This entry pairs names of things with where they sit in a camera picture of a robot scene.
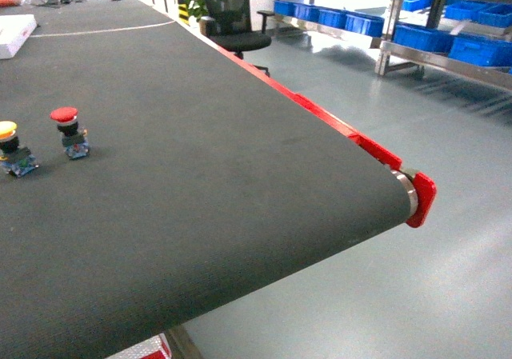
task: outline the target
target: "chair backrest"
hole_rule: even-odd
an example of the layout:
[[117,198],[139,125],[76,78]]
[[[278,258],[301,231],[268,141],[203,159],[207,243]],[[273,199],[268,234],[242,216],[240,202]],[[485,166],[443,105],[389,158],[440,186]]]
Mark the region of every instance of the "chair backrest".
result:
[[231,35],[252,31],[250,0],[204,0],[209,15],[217,23],[217,34]]

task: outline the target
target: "stainless steel shelving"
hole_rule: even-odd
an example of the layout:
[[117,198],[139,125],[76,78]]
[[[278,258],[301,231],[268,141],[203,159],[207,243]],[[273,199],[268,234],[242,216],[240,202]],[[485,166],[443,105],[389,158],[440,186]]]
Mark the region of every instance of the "stainless steel shelving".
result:
[[[411,66],[433,66],[451,74],[457,74],[478,82],[486,83],[488,85],[512,90],[512,75],[509,75],[502,70],[498,70],[492,67],[474,66],[470,63],[449,59],[446,56],[440,54],[432,54],[426,51],[415,50],[392,43],[394,29],[398,22],[402,3],[403,0],[391,0],[389,16],[386,18],[384,32],[382,34],[381,53],[375,66],[376,73],[379,75],[385,75],[390,71],[401,70]],[[442,20],[442,8],[444,7],[444,4],[445,0],[433,1],[426,23],[427,27],[438,27],[440,22],[445,24],[454,24],[454,22]],[[473,23],[471,23],[471,25],[474,29],[483,30],[482,25],[475,25]],[[491,34],[500,35],[508,33],[508,30],[490,28],[489,32]],[[406,62],[403,64],[391,65],[391,56],[401,58]]]
[[374,38],[368,35],[362,35],[358,33],[353,33],[351,31],[336,29],[334,27],[324,26],[315,22],[303,21],[301,19],[279,14],[276,14],[274,16],[274,19],[276,22],[285,23],[287,25],[296,27],[300,30],[316,31],[322,34],[329,35],[332,38],[357,43],[358,46],[367,49],[378,49],[381,45],[380,38]]

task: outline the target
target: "metal shelf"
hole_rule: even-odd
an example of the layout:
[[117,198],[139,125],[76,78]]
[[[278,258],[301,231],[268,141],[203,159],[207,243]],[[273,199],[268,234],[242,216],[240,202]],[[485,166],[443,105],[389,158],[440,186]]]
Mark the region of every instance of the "metal shelf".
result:
[[380,38],[370,37],[368,35],[353,33],[351,31],[336,29],[334,27],[324,26],[315,22],[303,21],[301,19],[289,17],[286,15],[276,14],[274,20],[279,23],[285,23],[296,27],[300,30],[316,31],[331,36],[332,38],[341,39],[346,42],[354,42],[358,47],[367,49],[378,49],[381,45]]
[[450,59],[445,55],[411,49],[410,47],[397,45],[392,42],[382,42],[381,50],[417,65],[432,66],[477,82],[512,90],[512,75],[501,71],[502,68],[475,66],[470,63]]
[[[448,18],[441,18],[439,25],[445,29],[453,29],[459,25],[461,25],[461,21],[456,21]],[[505,35],[509,34],[512,31],[512,27],[507,27],[505,29],[501,27],[493,27],[487,25],[481,25],[475,22],[464,21],[464,27],[461,32],[463,33],[472,33],[472,34],[481,34],[487,35],[491,37],[501,38]]]

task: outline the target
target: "yellow mushroom button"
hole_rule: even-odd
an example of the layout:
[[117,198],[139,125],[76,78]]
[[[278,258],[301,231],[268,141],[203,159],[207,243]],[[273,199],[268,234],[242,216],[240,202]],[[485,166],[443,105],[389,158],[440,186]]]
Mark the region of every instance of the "yellow mushroom button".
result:
[[18,128],[18,125],[11,121],[0,122],[0,140],[6,139],[14,134],[14,131]]

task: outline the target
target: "white line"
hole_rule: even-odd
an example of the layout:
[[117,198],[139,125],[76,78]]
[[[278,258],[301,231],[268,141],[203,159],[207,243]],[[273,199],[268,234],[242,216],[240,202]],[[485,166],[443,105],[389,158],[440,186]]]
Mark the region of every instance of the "white line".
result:
[[123,27],[121,29],[106,29],[106,30],[93,30],[93,31],[79,31],[76,33],[62,33],[62,34],[40,34],[40,35],[31,35],[29,38],[50,38],[50,37],[72,37],[75,35],[88,35],[88,34],[101,34],[101,33],[115,33],[117,31],[129,31],[129,30],[142,30],[142,29],[150,29],[152,27],[160,27],[165,25],[170,25],[174,23],[174,21],[158,23],[156,25],[147,25],[147,26],[136,26],[136,27]]

